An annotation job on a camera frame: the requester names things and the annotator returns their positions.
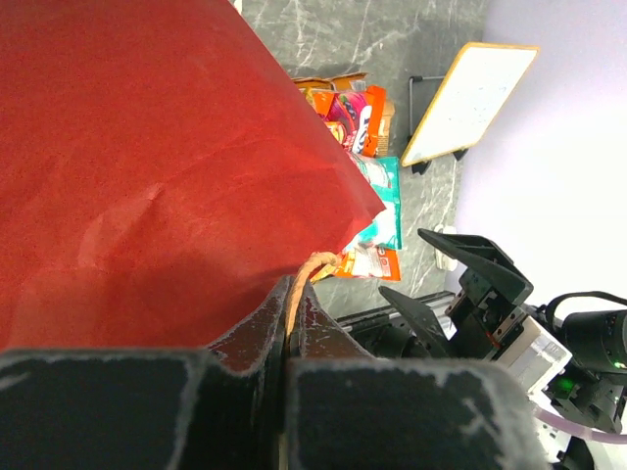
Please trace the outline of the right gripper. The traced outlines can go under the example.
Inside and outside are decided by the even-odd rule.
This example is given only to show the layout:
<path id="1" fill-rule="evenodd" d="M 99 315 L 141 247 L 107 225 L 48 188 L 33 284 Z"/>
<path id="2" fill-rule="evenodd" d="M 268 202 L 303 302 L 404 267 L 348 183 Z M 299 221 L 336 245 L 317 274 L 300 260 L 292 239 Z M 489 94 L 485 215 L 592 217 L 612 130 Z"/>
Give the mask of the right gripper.
<path id="1" fill-rule="evenodd" d="M 521 305 L 531 282 L 491 240 L 479 235 L 418 229 L 418 236 L 467 267 L 460 291 L 446 309 L 455 328 L 452 347 L 434 311 L 389 287 L 380 287 L 412 331 L 402 357 L 458 357 L 495 361 L 527 392 L 543 391 L 572 353 Z"/>

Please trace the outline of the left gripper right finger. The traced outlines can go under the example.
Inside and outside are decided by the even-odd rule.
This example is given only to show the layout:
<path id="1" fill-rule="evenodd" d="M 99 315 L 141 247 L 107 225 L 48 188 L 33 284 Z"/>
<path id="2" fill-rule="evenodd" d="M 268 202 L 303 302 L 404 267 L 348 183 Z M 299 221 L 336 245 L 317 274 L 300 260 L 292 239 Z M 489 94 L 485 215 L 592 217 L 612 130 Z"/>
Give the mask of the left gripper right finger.
<path id="1" fill-rule="evenodd" d="M 320 306 L 292 308 L 284 460 L 290 469 L 545 469 L 530 402 L 492 362 L 376 358 Z"/>

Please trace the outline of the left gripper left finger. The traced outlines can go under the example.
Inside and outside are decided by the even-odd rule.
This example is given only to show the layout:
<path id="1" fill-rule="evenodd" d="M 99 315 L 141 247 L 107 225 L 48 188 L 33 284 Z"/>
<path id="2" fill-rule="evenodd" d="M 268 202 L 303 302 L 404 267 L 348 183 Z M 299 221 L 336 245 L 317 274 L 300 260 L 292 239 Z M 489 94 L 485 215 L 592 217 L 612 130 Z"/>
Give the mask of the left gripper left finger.
<path id="1" fill-rule="evenodd" d="M 276 468 L 289 289 L 201 348 L 3 353 L 2 467 Z"/>

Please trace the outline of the orange red chips bag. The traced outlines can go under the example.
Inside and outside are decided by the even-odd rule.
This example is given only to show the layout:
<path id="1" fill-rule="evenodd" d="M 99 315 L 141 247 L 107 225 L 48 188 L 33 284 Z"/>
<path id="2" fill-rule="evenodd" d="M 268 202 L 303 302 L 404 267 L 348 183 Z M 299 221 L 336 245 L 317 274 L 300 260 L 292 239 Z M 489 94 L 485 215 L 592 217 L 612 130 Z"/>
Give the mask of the orange red chips bag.
<path id="1" fill-rule="evenodd" d="M 331 91 L 309 89 L 308 103 L 342 147 L 354 154 L 375 157 L 378 128 L 387 92 L 371 85 L 365 90 Z"/>

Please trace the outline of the tan gold snack bag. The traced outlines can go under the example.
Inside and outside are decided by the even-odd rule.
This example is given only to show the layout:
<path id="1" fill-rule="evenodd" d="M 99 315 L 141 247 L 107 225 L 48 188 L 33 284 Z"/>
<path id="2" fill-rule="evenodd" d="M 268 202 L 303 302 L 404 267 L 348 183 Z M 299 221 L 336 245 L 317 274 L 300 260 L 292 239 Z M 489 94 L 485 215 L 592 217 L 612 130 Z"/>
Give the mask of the tan gold snack bag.
<path id="1" fill-rule="evenodd" d="M 304 95 L 309 89 L 322 89 L 331 91 L 355 90 L 362 91 L 368 86 L 365 72 L 354 72 L 337 75 L 329 78 L 322 77 L 298 77 L 293 80 L 299 91 Z M 378 128 L 378 146 L 375 157 L 386 157 L 389 152 L 390 126 L 395 114 L 394 103 L 386 96 L 383 108 L 383 116 Z"/>

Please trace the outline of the red paper bag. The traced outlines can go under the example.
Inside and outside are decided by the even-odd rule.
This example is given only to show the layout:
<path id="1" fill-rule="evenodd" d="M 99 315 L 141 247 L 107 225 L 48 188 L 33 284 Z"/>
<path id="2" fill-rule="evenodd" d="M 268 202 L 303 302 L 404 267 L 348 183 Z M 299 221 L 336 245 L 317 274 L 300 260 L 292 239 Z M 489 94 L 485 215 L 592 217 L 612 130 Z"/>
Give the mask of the red paper bag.
<path id="1" fill-rule="evenodd" d="M 1 345 L 195 347 L 379 197 L 227 1 L 1 5 Z"/>

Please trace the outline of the colourful red yellow snack bag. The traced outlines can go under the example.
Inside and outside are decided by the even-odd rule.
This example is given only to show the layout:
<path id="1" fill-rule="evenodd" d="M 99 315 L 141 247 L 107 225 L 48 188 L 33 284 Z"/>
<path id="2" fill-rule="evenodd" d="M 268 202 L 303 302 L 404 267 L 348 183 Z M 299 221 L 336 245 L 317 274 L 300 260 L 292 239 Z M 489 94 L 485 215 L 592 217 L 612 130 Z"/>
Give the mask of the colourful red yellow snack bag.
<path id="1" fill-rule="evenodd" d="M 327 264 L 312 276 L 313 283 L 327 277 L 377 278 L 397 282 L 401 269 L 396 250 L 358 246 L 341 256 L 337 265 Z"/>

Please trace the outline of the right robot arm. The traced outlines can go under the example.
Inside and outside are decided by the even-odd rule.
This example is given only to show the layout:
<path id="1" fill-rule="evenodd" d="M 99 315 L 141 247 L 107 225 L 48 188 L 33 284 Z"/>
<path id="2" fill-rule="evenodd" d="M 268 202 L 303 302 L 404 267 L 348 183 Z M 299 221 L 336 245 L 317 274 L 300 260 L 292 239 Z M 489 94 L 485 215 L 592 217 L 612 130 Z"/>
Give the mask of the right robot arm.
<path id="1" fill-rule="evenodd" d="M 555 469 L 595 469 L 589 445 L 623 445 L 626 409 L 626 302 L 602 291 L 527 299 L 532 283 L 493 241 L 421 229 L 437 252 L 464 265 L 460 290 L 445 309 L 447 333 L 433 308 L 388 287 L 379 292 L 408 327 L 399 357 L 493 361 L 518 380 L 535 406 Z"/>

